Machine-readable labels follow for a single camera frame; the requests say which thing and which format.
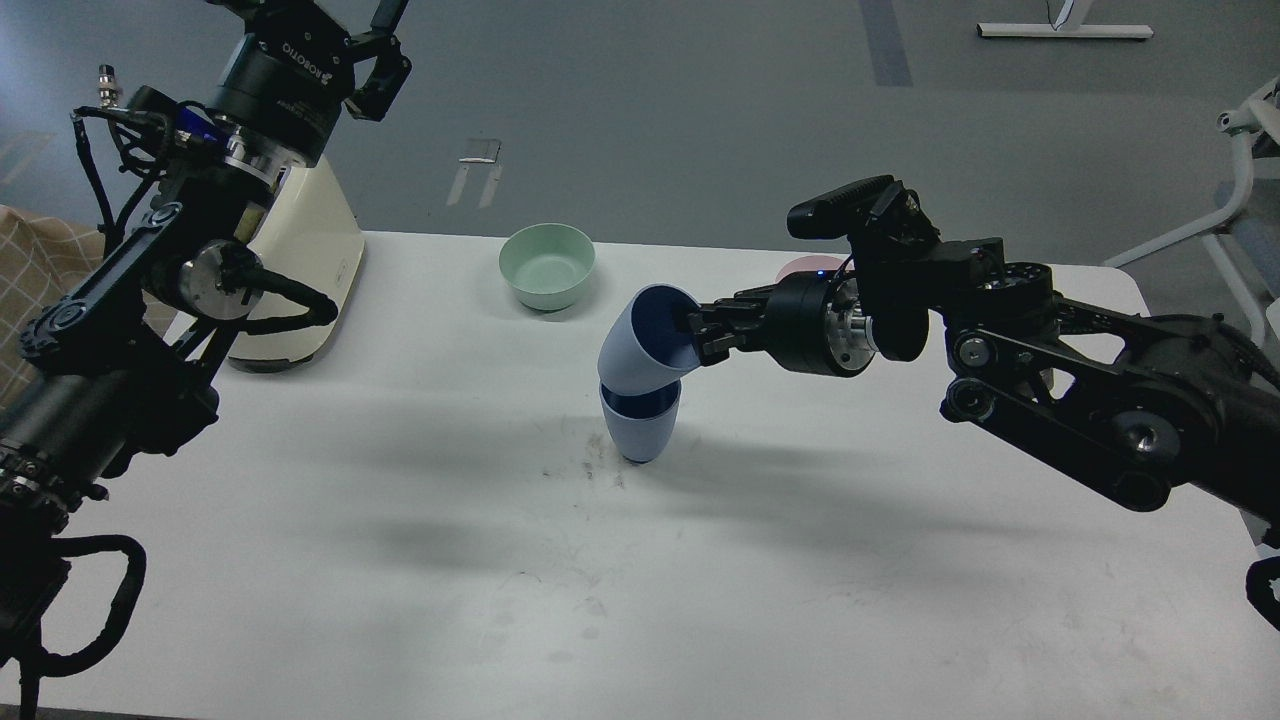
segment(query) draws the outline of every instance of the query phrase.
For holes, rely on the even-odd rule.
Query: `checkered cloth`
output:
[[[36,378],[18,355],[22,328],[102,261],[102,233],[0,205],[0,410]],[[163,333],[174,311],[147,297],[146,322]]]

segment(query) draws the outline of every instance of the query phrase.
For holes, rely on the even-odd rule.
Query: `stacked cups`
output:
[[[604,423],[632,462],[660,455],[676,427],[680,378],[700,365],[694,336],[677,329],[677,318],[695,310],[685,291],[652,284],[631,299],[600,347]]]

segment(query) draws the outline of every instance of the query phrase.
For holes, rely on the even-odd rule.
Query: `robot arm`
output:
[[[23,717],[33,716],[41,676],[79,673],[115,647],[142,585],[145,553],[134,541],[54,536],[86,498],[106,497],[97,478],[120,475],[137,452],[173,455],[218,419],[210,383],[238,333],[337,318],[332,300],[262,268],[246,243],[283,170],[319,161],[343,104],[357,118],[381,119],[411,69],[393,35],[407,0],[381,0],[371,29],[356,37],[310,0],[215,4],[243,18],[246,29],[207,106],[143,86],[118,108],[104,65],[102,106],[73,113],[108,255],[23,332],[20,352],[40,378],[0,418],[0,543],[8,548],[0,665],[22,664]],[[357,90],[353,67],[372,58],[374,72]],[[118,219],[92,164],[86,117],[108,122],[122,167],[143,178]],[[152,211],[124,237],[129,213],[156,182]],[[172,346],[143,324],[143,290],[196,318]],[[262,292],[307,310],[247,320]],[[40,620],[67,580],[65,559],[105,551],[129,560],[108,626],[77,653],[47,652]]]
[[[972,423],[1134,511],[1193,484],[1257,515],[1280,547],[1280,373],[1221,316],[1123,315],[1062,297],[1048,266],[1006,263],[1000,238],[942,242],[913,191],[892,177],[852,183],[794,208],[791,234],[847,236],[854,269],[787,275],[676,318],[703,365],[731,348],[765,351],[799,373],[852,377],[876,354],[909,361],[946,323],[956,378],[942,415]],[[1091,360],[1062,336],[1112,334],[1124,350]],[[1059,397],[1052,372],[1073,378]],[[1249,598],[1277,629],[1270,579],[1249,574]]]

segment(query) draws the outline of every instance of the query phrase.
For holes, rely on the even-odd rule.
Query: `mint green bowl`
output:
[[[530,225],[507,240],[498,254],[502,278],[534,310],[562,310],[586,295],[595,266],[591,238],[559,223]]]

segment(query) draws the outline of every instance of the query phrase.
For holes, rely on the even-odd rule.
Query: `table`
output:
[[[763,354],[700,369],[664,455],[635,466],[594,369],[627,299],[668,282],[710,301],[799,254],[598,245],[591,295],[539,314],[502,284],[500,240],[367,240],[328,352],[224,369],[219,423],[73,519],[137,537],[148,580],[120,647],[47,680],[45,705],[611,720],[1280,705],[1236,511],[1179,488],[1132,514],[945,421],[940,323],[920,360],[852,379]],[[1055,272],[1070,297],[1143,310],[1120,270]],[[119,571],[77,565],[51,650],[96,633]],[[15,702],[15,669],[0,680]]]

